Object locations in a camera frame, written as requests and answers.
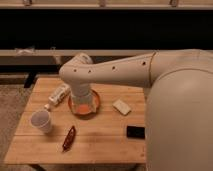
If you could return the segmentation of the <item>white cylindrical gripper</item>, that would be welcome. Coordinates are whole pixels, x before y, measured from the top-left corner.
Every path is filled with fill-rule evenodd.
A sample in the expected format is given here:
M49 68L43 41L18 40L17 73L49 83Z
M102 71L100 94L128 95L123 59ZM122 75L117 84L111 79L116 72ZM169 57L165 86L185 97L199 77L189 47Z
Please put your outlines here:
M89 84L72 84L71 100L75 112L91 112L93 110L91 86Z

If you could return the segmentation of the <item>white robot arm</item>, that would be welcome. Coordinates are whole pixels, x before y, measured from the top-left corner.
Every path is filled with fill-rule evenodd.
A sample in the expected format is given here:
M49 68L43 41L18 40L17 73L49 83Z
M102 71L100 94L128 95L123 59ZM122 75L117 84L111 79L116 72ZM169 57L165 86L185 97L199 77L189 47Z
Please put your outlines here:
M148 88L147 171L213 171L213 53L155 51L95 64L78 54L59 70L72 97L91 99L90 85Z

